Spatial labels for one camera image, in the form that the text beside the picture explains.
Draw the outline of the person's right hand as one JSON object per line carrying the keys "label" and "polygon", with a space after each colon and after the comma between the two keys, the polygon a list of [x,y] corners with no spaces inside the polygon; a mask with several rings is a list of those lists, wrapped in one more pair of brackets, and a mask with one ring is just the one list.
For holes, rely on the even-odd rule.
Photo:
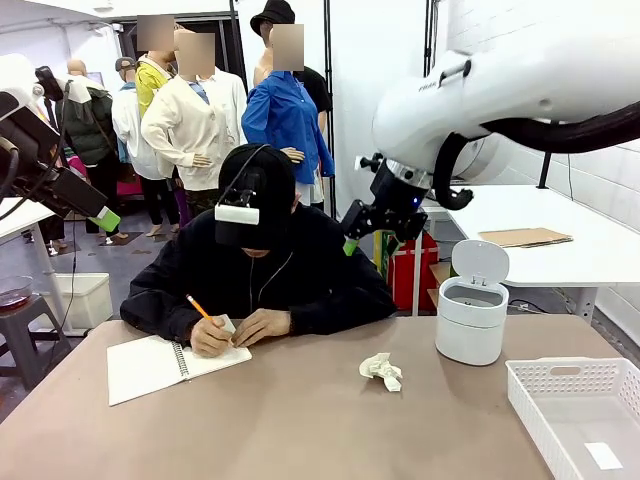
{"label": "person's right hand", "polygon": [[225,329],[222,316],[201,318],[191,329],[190,345],[194,353],[203,357],[217,357],[231,346],[232,333]]}

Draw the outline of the black light stand pole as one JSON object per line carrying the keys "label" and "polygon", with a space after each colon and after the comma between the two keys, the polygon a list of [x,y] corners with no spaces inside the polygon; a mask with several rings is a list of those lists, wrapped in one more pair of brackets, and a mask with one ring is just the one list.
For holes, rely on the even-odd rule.
{"label": "black light stand pole", "polygon": [[424,58],[423,76],[427,77],[431,70],[432,34],[433,34],[434,0],[425,0]]}
{"label": "black light stand pole", "polygon": [[[330,0],[323,0],[323,33],[324,33],[324,64],[325,79],[332,109],[327,113],[327,142],[328,149],[334,155],[334,121],[333,121],[333,76],[332,76],[332,41],[331,41],[331,10]],[[329,178],[329,212],[334,220],[337,217],[335,175]]]}

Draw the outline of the small white paper label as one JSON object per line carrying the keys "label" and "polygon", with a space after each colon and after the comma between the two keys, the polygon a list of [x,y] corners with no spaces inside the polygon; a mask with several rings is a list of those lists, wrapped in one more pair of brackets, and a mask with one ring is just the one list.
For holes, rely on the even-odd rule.
{"label": "small white paper label", "polygon": [[590,442],[584,444],[600,470],[620,470],[623,465],[613,450],[605,442]]}

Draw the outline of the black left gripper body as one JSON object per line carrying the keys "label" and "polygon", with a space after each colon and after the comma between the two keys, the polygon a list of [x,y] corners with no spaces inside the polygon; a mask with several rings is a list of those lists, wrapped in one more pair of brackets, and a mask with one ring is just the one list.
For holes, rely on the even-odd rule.
{"label": "black left gripper body", "polygon": [[64,201],[60,136],[27,106],[0,121],[0,201],[13,194],[35,201]]}

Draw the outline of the white spiral notebook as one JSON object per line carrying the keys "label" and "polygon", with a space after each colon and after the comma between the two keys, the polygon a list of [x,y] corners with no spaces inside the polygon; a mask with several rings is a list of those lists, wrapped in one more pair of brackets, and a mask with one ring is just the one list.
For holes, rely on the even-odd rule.
{"label": "white spiral notebook", "polygon": [[161,337],[147,336],[107,348],[108,400],[115,406],[252,359],[248,348],[229,347],[213,358]]}

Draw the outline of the white table with leg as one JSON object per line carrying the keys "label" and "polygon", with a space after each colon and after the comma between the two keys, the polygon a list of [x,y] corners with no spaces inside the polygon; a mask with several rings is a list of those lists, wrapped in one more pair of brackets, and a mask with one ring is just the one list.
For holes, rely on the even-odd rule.
{"label": "white table with leg", "polygon": [[22,197],[4,198],[0,202],[0,241],[12,239],[23,231],[30,231],[35,245],[36,258],[45,276],[49,294],[53,300],[54,313],[68,337],[81,337],[82,330],[76,330],[67,323],[64,316],[66,307],[56,278],[56,272],[51,264],[48,249],[39,227],[39,222],[54,215],[41,203],[25,200]]}

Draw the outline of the yellow pencil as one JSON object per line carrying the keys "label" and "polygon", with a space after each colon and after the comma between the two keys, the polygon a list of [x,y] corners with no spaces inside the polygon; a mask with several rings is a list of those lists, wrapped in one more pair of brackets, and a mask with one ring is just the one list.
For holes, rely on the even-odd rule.
{"label": "yellow pencil", "polygon": [[188,302],[201,315],[201,319],[196,322],[191,330],[190,341],[193,347],[203,349],[220,346],[231,342],[231,332],[226,329],[226,316],[212,316],[191,296],[187,296]]}

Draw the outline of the white backdrop sheet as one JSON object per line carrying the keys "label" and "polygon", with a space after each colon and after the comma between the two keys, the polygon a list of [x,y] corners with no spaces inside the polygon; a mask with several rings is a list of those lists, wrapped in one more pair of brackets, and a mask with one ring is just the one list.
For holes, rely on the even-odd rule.
{"label": "white backdrop sheet", "polygon": [[342,216],[372,200],[373,175],[355,169],[376,151],[371,124],[378,101],[398,81],[423,74],[428,0],[286,0],[304,26],[305,65],[325,73],[324,2],[329,2],[335,196]]}

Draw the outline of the large white table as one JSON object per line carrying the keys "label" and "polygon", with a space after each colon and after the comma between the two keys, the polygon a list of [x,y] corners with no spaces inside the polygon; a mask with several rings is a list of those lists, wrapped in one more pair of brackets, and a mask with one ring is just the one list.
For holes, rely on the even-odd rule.
{"label": "large white table", "polygon": [[640,233],[570,200],[533,185],[473,186],[463,210],[429,210],[435,225],[453,230],[442,240],[477,238],[481,232],[546,228],[570,242],[507,250],[512,287],[595,288],[605,313],[640,312]]}

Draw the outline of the person's right forearm black sleeve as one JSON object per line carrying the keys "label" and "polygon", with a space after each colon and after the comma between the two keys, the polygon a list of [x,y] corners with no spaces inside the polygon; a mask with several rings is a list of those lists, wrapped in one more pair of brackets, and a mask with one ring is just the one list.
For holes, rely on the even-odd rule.
{"label": "person's right forearm black sleeve", "polygon": [[162,292],[130,296],[121,304],[120,314],[138,330],[181,345],[190,343],[191,330],[202,318],[186,299]]}

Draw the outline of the white plastic floor crate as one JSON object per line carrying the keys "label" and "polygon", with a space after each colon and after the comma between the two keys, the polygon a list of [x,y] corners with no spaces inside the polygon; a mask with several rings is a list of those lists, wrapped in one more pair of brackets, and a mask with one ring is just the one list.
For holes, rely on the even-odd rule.
{"label": "white plastic floor crate", "polygon": [[56,273],[55,279],[62,312],[58,312],[56,298],[49,291],[41,295],[67,336],[82,336],[113,316],[108,273]]}

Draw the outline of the yellow jacket mannequin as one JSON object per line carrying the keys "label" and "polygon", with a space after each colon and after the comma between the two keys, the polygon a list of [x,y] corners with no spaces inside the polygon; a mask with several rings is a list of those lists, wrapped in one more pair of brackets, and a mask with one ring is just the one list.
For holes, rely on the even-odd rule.
{"label": "yellow jacket mannequin", "polygon": [[137,61],[135,85],[140,117],[157,91],[175,76],[175,27],[171,15],[138,17],[136,48],[143,55]]}

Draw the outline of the white shirt mannequin grey cap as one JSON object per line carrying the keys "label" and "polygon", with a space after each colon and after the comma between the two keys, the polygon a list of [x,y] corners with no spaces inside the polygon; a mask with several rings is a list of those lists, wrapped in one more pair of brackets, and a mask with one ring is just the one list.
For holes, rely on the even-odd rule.
{"label": "white shirt mannequin grey cap", "polygon": [[112,123],[118,139],[119,158],[130,163],[140,179],[145,205],[151,219],[151,230],[147,237],[161,233],[162,212],[176,232],[179,229],[179,210],[167,179],[158,169],[154,152],[140,133],[140,113],[135,84],[136,62],[130,57],[116,60],[115,70],[124,85],[114,95],[112,103]]}

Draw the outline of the small white side table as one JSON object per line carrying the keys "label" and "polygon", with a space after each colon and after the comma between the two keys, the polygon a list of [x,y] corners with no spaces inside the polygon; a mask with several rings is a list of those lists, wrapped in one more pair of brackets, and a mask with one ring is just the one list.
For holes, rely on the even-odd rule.
{"label": "small white side table", "polygon": [[[421,211],[427,214],[428,232],[432,238],[435,238],[436,223],[438,221],[449,221],[450,215],[447,210],[437,204],[437,202],[429,197],[423,200]],[[422,265],[422,242],[424,227],[421,228],[414,246],[414,265],[413,265],[413,287],[412,287],[412,306],[411,315],[417,317],[420,315],[420,292],[421,292],[421,265]],[[435,265],[430,266],[430,270],[436,279],[436,285],[446,280],[450,276],[451,261],[449,258],[440,258]]]}

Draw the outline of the white paper ball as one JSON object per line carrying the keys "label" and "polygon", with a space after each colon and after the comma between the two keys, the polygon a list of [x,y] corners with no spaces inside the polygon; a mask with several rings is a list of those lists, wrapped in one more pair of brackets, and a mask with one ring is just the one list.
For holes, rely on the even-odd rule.
{"label": "white paper ball", "polygon": [[359,365],[359,374],[365,378],[380,378],[385,388],[392,393],[402,390],[402,370],[390,362],[391,354],[380,352],[364,359]]}

